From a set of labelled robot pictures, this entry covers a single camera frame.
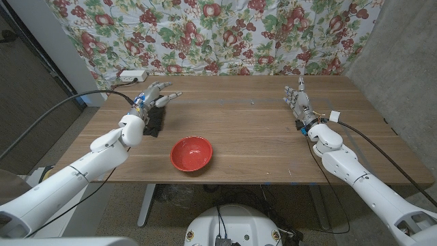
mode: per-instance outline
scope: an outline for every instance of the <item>white connector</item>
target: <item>white connector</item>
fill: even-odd
[[[120,78],[123,82],[132,82],[135,78],[138,82],[144,82],[147,78],[147,72],[144,70],[125,70],[121,73]]]

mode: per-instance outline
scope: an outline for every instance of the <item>white robot body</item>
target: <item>white robot body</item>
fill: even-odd
[[[221,245],[230,245],[230,243],[239,243],[241,246],[282,245],[282,241],[279,241],[278,227],[258,210],[240,204],[226,204],[219,208],[226,227],[227,239],[230,239],[230,242]],[[189,225],[184,246],[216,245],[219,226],[222,240],[225,238],[223,223],[219,221],[216,207],[208,209]]]

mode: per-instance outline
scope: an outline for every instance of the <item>fabric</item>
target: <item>fabric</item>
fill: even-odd
[[[163,126],[164,115],[165,107],[152,107],[147,114],[147,116],[149,117],[149,123],[147,124],[147,126],[144,127],[143,135],[158,137],[158,134]]]
[[[341,74],[384,0],[46,0],[100,89],[152,75]]]

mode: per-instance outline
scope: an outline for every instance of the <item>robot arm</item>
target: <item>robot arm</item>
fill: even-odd
[[[328,172],[350,185],[379,216],[400,245],[435,245],[437,214],[414,206],[366,170],[342,137],[318,120],[304,92],[303,78],[298,91],[285,87],[296,120],[296,128],[311,141]]]
[[[15,200],[0,206],[0,217],[10,219],[0,228],[0,237],[22,238],[30,235],[88,183],[121,165],[129,157],[126,147],[141,143],[148,111],[153,106],[164,107],[171,99],[182,94],[178,92],[157,100],[161,89],[169,85],[158,82],[151,84],[135,98],[135,105],[118,123],[120,128],[91,143],[91,152]]]

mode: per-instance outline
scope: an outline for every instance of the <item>table top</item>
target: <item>table top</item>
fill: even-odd
[[[384,122],[383,117],[347,77],[305,76],[305,90],[318,113],[340,111],[340,120],[362,131],[378,144],[417,183],[434,182],[431,172]],[[146,82],[117,91],[134,98],[154,81],[170,81],[163,95],[183,92],[166,106],[163,129],[157,138],[143,136],[140,146],[108,182],[197,184],[291,184],[326,185],[327,181],[310,155],[305,136],[296,130],[294,116],[282,101],[283,88],[298,86],[296,76],[148,77]],[[126,101],[109,96],[92,120],[68,148],[53,173],[89,152],[97,137],[117,128],[129,110]],[[358,160],[383,182],[409,184],[377,150],[355,132],[329,122]],[[201,136],[213,147],[211,161],[186,173],[170,161],[173,145],[183,137]],[[324,170],[328,179],[343,185]]]

